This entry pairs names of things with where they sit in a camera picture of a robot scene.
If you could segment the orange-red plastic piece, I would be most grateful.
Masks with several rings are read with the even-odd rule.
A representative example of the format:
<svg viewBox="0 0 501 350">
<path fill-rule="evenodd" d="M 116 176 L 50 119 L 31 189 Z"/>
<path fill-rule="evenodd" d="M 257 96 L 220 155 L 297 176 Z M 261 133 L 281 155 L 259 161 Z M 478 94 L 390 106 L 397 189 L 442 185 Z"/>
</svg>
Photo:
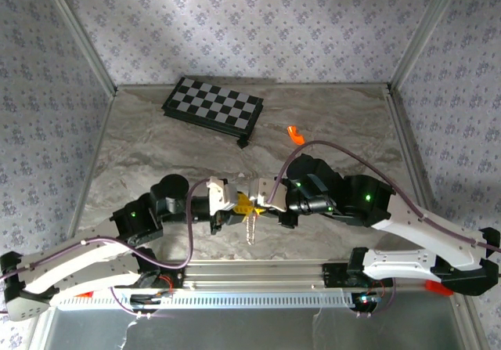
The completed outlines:
<svg viewBox="0 0 501 350">
<path fill-rule="evenodd" d="M 450 297 L 454 295 L 454 292 L 452 290 L 445 287 L 443 284 L 433 280 L 426 280 L 424 287 L 426 290 L 436 294 L 440 294 L 442 296 Z"/>
</svg>

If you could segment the aluminium floor rail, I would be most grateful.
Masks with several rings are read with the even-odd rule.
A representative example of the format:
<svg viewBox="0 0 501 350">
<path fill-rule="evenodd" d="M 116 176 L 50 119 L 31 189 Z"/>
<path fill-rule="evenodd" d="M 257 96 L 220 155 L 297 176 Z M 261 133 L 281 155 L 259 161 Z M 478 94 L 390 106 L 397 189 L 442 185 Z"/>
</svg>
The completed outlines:
<svg viewBox="0 0 501 350">
<path fill-rule="evenodd" d="M 100 152 L 102 144 L 103 144 L 103 138 L 104 138 L 104 135 L 106 132 L 107 124 L 108 124 L 108 121 L 110 119 L 110 113 L 111 113 L 111 110 L 113 109 L 113 105 L 114 105 L 116 96 L 117 96 L 117 91 L 112 93 L 109 97 L 109 101 L 108 101 L 108 104 L 106 106 L 106 110 L 105 110 L 104 115 L 103 115 L 103 119 L 101 122 L 101 126 L 99 129 L 97 140 L 96 140 L 95 145 L 94 145 L 94 150 L 92 152 L 90 165 L 88 166 L 88 169 L 87 169 L 87 172 L 85 175 L 85 179 L 83 181 L 83 187 L 82 187 L 82 190 L 80 192 L 80 196 L 78 198 L 77 205 L 75 208 L 75 212 L 74 212 L 73 218 L 71 220 L 70 227 L 69 227 L 67 234 L 66 234 L 66 240 L 70 240 L 71 238 L 73 238 L 75 236 L 77 229 L 78 229 L 78 226 L 79 226 L 79 223 L 81 221 L 81 217 L 82 217 L 83 211 L 85 209 L 85 204 L 86 204 L 87 197 L 88 197 L 88 192 L 90 190 L 92 180 L 93 180 L 93 175 L 94 175 L 95 170 L 96 170 L 99 152 Z"/>
<path fill-rule="evenodd" d="M 433 211 L 433 194 L 430 183 L 423 175 L 424 164 L 419 151 L 416 149 L 416 140 L 409 125 L 405 109 L 399 100 L 398 93 L 393 93 L 390 85 L 384 86 L 384 98 L 387 103 L 391 121 L 395 127 L 396 136 L 402 152 L 402 159 L 409 176 L 410 188 L 399 185 L 413 196 L 413 199 L 422 208 Z"/>
</svg>

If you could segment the aluminium frame post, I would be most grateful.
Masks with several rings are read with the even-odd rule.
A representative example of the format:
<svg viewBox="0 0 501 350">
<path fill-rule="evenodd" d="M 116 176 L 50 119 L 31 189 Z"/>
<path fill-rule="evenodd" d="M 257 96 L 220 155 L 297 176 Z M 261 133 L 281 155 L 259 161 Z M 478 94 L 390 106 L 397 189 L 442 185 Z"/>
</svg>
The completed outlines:
<svg viewBox="0 0 501 350">
<path fill-rule="evenodd" d="M 100 59 L 99 54 L 92 44 L 92 40 L 86 32 L 83 24 L 78 19 L 75 11 L 73 11 L 69 0 L 52 1 L 63 18 L 63 22 L 76 41 L 78 48 L 81 50 L 83 57 L 91 67 L 93 74 L 96 76 L 106 94 L 114 97 L 117 92 L 116 85 L 108 74 L 105 64 Z"/>
<path fill-rule="evenodd" d="M 452 0 L 430 0 L 413 36 L 388 83 L 390 93 L 398 91 L 410 75 Z"/>
</svg>

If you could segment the grey metal sheet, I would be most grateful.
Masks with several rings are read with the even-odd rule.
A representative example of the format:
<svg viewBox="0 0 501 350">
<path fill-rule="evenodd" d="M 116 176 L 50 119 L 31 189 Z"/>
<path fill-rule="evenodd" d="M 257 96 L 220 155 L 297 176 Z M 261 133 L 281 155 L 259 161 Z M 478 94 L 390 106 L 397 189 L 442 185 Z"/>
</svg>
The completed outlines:
<svg viewBox="0 0 501 350">
<path fill-rule="evenodd" d="M 56 311 L 29 350 L 488 350 L 452 305 L 413 296 L 367 319 L 348 309 L 193 309 L 133 319 Z"/>
</svg>

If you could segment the black connector box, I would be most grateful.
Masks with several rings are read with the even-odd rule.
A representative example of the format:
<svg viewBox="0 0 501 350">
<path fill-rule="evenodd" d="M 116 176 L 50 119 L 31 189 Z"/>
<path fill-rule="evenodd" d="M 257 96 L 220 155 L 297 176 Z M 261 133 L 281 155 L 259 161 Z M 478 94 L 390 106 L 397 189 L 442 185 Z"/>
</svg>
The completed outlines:
<svg viewBox="0 0 501 350">
<path fill-rule="evenodd" d="M 160 305 L 165 303 L 168 299 L 173 298 L 173 293 L 158 292 L 155 294 L 132 294 L 129 303 L 130 305 Z"/>
</svg>

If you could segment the orange plastic key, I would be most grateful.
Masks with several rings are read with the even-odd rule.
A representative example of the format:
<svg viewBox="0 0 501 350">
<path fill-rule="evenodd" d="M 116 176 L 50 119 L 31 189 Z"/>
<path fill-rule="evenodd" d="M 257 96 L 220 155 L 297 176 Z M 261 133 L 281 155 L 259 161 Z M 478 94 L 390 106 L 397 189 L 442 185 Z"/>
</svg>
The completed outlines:
<svg viewBox="0 0 501 350">
<path fill-rule="evenodd" d="M 305 137 L 297 130 L 296 126 L 294 126 L 294 125 L 288 126 L 287 132 L 288 132 L 290 139 L 296 145 L 302 146 L 305 144 Z"/>
</svg>

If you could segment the black white folding chessboard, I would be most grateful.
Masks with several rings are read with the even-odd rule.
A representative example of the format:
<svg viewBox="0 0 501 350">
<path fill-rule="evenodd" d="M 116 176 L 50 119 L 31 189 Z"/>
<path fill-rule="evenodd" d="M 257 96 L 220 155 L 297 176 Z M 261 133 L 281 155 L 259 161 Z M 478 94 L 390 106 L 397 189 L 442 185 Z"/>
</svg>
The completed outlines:
<svg viewBox="0 0 501 350">
<path fill-rule="evenodd" d="M 263 99 L 191 78 L 181 78 L 162 109 L 164 115 L 237 138 L 245 148 L 263 110 Z"/>
</svg>

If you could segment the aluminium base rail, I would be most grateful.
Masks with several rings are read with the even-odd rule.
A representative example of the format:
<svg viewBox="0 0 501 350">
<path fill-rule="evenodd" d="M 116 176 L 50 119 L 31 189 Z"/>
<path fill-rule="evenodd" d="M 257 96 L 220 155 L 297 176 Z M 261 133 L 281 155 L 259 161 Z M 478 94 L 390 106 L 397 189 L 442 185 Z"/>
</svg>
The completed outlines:
<svg viewBox="0 0 501 350">
<path fill-rule="evenodd" d="M 194 261 L 185 269 L 182 287 L 195 292 L 305 292 L 324 288 L 322 267 L 328 261 Z"/>
</svg>

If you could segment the small LED circuit board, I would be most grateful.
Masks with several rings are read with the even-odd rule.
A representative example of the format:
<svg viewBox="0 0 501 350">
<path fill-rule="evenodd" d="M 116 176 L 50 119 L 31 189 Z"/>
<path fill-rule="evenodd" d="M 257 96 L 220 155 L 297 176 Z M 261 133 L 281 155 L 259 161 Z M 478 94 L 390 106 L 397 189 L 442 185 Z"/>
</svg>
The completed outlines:
<svg viewBox="0 0 501 350">
<path fill-rule="evenodd" d="M 365 314 L 372 313 L 382 300 L 382 297 L 375 292 L 353 293 L 351 297 L 354 303 L 352 310 Z"/>
</svg>

